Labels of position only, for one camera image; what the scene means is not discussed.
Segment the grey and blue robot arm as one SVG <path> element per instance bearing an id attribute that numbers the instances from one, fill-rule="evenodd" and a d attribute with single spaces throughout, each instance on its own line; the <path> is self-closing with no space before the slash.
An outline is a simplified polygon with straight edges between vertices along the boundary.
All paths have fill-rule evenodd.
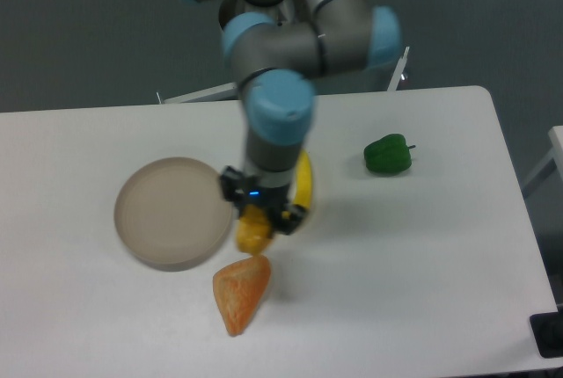
<path id="1" fill-rule="evenodd" d="M 221 1 L 234 10 L 222 26 L 223 59 L 247 124 L 243 167 L 223 170 L 223 197 L 241 215 L 260 209 L 289 235 L 307 214 L 288 193 L 313 120 L 313 80 L 393 64 L 398 18 L 368 0 L 304 0 L 303 17 L 293 0 Z"/>

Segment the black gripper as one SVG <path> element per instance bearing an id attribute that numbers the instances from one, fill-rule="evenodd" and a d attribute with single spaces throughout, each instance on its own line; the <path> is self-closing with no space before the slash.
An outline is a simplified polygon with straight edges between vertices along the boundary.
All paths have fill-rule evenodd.
<path id="1" fill-rule="evenodd" d="M 294 171 L 266 171 L 265 175 L 260 176 L 226 166 L 219 176 L 219 185 L 226 201 L 237 202 L 239 215 L 248 206 L 268 210 L 274 233 L 290 236 L 308 215 L 306 207 L 288 204 L 293 177 Z"/>

